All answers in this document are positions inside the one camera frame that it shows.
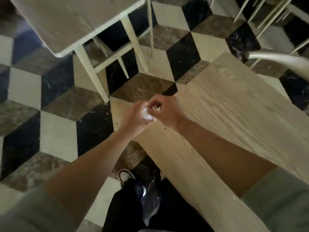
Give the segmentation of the person's right forearm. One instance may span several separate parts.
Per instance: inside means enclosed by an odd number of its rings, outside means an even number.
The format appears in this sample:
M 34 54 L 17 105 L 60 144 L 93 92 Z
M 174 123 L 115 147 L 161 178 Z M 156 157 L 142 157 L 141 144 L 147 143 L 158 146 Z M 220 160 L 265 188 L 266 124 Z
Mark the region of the person's right forearm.
M 173 129 L 191 144 L 239 198 L 278 167 L 186 117 L 177 121 Z

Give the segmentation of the person's right hand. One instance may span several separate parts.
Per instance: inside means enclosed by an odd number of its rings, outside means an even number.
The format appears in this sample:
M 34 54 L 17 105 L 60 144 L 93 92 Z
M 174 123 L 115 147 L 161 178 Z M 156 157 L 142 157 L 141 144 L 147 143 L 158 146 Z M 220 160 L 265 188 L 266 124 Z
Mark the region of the person's right hand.
M 165 103 L 160 117 L 156 117 L 165 126 L 179 131 L 187 127 L 191 121 L 184 114 L 177 98 L 175 96 L 165 96 Z

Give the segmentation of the grey sleeve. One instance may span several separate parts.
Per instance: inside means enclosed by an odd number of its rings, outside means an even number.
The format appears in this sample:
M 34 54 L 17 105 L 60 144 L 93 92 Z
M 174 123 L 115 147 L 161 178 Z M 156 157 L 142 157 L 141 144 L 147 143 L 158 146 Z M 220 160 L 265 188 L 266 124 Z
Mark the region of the grey sleeve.
M 270 232 L 309 232 L 309 184 L 280 167 L 241 200 Z
M 68 210 L 42 187 L 30 190 L 0 215 L 0 232 L 76 232 L 78 227 Z

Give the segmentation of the grey left sleeve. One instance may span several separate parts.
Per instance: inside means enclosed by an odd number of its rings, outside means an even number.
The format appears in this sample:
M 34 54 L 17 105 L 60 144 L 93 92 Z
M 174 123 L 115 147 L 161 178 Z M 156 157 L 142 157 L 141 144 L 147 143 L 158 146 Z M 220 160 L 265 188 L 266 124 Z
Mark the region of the grey left sleeve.
M 0 215 L 0 232 L 76 232 L 78 227 L 68 210 L 42 187 L 30 190 Z

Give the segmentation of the grey right sleeve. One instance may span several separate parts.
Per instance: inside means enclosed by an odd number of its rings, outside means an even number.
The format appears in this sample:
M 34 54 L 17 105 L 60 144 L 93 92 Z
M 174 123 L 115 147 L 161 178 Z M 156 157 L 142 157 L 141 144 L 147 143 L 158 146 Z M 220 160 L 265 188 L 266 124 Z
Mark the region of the grey right sleeve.
M 280 167 L 241 200 L 270 232 L 309 232 L 309 184 Z

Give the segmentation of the person's left forearm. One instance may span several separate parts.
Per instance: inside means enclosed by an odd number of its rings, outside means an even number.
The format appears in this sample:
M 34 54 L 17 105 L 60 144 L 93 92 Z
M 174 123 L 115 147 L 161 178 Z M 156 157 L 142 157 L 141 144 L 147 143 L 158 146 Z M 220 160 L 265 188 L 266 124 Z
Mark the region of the person's left forearm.
M 55 200 L 48 210 L 52 232 L 72 232 L 80 226 L 122 152 L 139 134 L 119 129 L 43 184 Z

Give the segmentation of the black trousers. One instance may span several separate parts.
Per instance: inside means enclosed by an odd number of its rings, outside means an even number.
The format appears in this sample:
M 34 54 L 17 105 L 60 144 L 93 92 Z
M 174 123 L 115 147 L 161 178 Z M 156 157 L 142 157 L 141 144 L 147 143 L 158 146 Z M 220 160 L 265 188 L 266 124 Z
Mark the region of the black trousers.
M 204 218 L 191 207 L 168 181 L 159 184 L 161 201 L 157 213 L 146 226 L 142 219 L 143 188 L 133 178 L 124 182 L 110 203 L 102 232 L 139 232 L 165 230 L 172 232 L 214 232 Z

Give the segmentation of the wooden table with white legs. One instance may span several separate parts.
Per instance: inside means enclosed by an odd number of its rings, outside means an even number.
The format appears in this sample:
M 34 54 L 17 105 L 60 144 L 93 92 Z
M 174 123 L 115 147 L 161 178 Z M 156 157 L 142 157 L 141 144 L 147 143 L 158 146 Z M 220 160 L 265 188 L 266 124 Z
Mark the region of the wooden table with white legs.
M 150 33 L 153 51 L 153 23 L 150 0 L 10 0 L 17 11 L 25 18 L 40 40 L 51 53 L 62 58 L 74 51 L 86 70 L 92 83 L 107 103 L 110 99 L 104 89 L 98 73 L 115 60 L 119 60 L 124 69 L 121 56 L 134 49 L 145 72 L 149 71 L 146 58 L 138 40 Z M 149 27 L 137 37 L 129 14 L 147 4 Z M 114 53 L 109 53 L 106 45 L 97 37 L 114 23 L 121 21 L 129 38 L 129 43 Z M 93 67 L 83 46 L 93 39 L 107 58 L 97 67 Z

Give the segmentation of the white curved chair back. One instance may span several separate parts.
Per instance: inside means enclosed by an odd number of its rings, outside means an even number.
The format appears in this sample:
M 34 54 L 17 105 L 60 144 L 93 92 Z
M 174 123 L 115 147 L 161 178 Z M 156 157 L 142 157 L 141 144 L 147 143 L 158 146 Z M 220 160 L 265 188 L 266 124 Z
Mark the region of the white curved chair back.
M 298 76 L 302 77 L 309 83 L 309 59 L 297 57 L 290 54 L 277 53 L 268 50 L 247 51 L 245 53 L 247 59 L 262 59 L 279 63 L 288 69 L 294 71 Z

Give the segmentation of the small clear plastic piece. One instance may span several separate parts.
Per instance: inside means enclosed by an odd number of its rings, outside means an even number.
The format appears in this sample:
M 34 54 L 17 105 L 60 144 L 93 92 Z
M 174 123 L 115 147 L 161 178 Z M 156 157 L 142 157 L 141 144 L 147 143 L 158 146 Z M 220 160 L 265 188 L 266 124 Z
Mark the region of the small clear plastic piece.
M 156 121 L 156 118 L 153 117 L 151 114 L 148 113 L 148 110 L 150 108 L 147 108 L 146 106 L 142 106 L 142 110 L 141 110 L 141 114 L 142 114 L 142 117 L 145 119 L 145 120 L 151 120 L 151 121 Z

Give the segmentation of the person's left hand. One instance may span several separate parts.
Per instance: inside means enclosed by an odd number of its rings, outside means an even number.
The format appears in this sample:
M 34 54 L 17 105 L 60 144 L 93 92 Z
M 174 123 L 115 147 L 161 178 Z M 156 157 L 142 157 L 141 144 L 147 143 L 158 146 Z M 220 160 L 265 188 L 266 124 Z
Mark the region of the person's left hand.
M 133 140 L 137 135 L 154 123 L 154 121 L 151 120 L 138 118 L 134 104 L 127 109 L 119 127 L 119 131 L 125 134 L 130 140 Z

